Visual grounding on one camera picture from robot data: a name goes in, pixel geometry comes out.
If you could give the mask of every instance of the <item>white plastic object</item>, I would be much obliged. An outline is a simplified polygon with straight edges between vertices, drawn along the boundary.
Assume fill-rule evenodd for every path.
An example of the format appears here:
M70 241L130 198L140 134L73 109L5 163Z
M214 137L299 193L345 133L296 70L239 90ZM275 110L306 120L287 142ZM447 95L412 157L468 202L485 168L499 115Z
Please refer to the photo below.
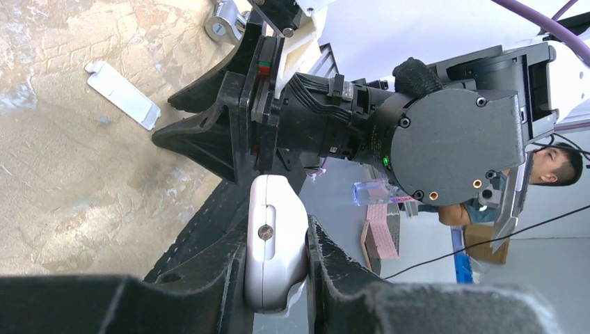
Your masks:
M301 295L303 285L294 286L308 273L307 231L307 212L287 178L257 177L250 188L244 278L246 303L256 312L288 314Z
M557 122L561 122L590 99L590 68L565 44L549 41L549 45L556 57L547 64L548 108L559 111Z
M307 16L311 16L314 12L328 7L328 5L336 0L296 0L297 6Z
M146 130L156 126L160 108L104 61L89 63L84 68L90 77L87 83L111 101Z
M275 84L276 99L280 97L282 89L310 56L311 48L314 47L315 42L321 37L321 32L324 30L327 16L327 7L314 11L309 17L302 19L299 29L293 32L292 37L285 38Z

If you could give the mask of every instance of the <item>person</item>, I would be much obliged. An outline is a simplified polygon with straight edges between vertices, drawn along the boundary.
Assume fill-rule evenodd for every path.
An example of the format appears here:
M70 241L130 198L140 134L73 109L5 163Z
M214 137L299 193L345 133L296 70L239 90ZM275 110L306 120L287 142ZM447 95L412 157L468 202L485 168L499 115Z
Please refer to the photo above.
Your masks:
M543 148L533 154L533 168L529 184L537 186L569 186L576 183L582 176L583 161L579 152L569 150L567 143L556 143L558 148ZM505 170L500 174L500 189L506 184ZM420 205L420 212L438 213L438 220L448 226L469 225L494 221L495 209L487 208L479 211L465 204L448 207Z

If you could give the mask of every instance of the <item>cardboard box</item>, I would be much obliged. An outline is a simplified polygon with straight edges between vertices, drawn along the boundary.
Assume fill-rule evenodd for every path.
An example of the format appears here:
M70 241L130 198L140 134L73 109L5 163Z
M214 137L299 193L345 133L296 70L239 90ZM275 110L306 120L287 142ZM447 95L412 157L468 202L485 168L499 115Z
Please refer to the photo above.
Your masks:
M488 241L492 239L493 227L489 225L472 224L465 227L465 247L477 244L479 242ZM497 264L506 264L506 257L508 255L508 247L510 240L506 240L496 253L492 253L490 244L483 244L467 249L467 254L481 261L487 261Z

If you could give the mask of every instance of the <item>white device with screw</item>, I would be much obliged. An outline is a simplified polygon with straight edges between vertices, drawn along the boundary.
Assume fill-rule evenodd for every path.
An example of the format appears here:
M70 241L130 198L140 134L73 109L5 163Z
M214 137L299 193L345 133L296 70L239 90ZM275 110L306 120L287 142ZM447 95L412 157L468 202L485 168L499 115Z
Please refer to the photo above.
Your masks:
M286 177L261 175L250 188L246 303L259 313L287 313L308 273L308 215Z

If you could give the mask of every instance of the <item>black hair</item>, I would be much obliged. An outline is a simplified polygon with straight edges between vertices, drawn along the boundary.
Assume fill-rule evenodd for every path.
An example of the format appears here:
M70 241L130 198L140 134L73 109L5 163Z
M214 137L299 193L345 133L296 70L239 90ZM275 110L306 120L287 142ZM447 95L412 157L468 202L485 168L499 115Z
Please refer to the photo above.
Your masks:
M584 170L584 162L582 154L575 150L575 148L567 143L555 143L558 150L566 156L564 162L556 171L557 181L550 183L537 184L539 186L570 186L576 183L582 176Z

